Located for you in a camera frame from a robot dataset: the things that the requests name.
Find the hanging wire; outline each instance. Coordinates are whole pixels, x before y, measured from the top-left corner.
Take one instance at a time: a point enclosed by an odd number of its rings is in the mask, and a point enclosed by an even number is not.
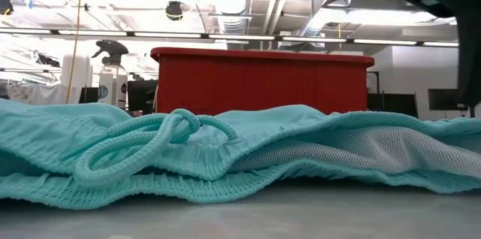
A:
[[[74,67],[75,67],[75,58],[77,57],[77,43],[78,43],[78,31],[80,29],[80,5],[82,0],[78,0],[77,3],[77,28],[75,31],[75,42],[74,42],[74,55],[72,56],[71,67],[70,67],[70,75],[68,76],[68,87],[67,87],[67,99],[65,103],[68,104],[68,100],[70,98],[70,91],[72,88],[72,78],[74,76]]]

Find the red plastic container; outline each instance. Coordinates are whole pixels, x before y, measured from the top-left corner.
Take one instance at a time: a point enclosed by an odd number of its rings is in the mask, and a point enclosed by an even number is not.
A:
[[[371,57],[243,50],[154,48],[157,112],[215,115],[306,104],[323,113],[367,109]]]

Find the white spray bottle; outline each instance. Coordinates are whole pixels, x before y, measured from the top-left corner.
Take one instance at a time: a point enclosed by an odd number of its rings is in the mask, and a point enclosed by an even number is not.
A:
[[[122,55],[128,54],[129,50],[123,44],[110,40],[97,41],[97,46],[100,50],[92,58],[104,51],[109,53],[109,57],[102,59],[104,67],[100,71],[98,103],[112,104],[125,109],[128,73],[120,62]]]

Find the concrete floor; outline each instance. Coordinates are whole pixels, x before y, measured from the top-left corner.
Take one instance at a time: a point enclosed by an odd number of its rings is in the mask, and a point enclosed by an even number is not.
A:
[[[478,238],[480,217],[481,192],[299,180],[228,204],[137,196],[72,211],[4,200],[0,238]]]

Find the drawstring loop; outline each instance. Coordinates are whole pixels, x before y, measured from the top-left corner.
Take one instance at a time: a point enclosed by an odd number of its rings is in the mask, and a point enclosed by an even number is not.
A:
[[[188,110],[177,109],[170,114],[152,114],[112,126],[108,138],[88,149],[78,159],[74,168],[74,179],[82,186],[106,186],[127,179],[152,164],[153,159],[167,149],[169,144],[185,143],[196,133],[201,124],[213,126],[224,132],[228,141],[237,139],[235,130],[213,116],[199,115]],[[159,126],[156,132],[135,131]],[[107,168],[93,170],[95,163],[104,156],[119,150],[140,147],[121,162]]]

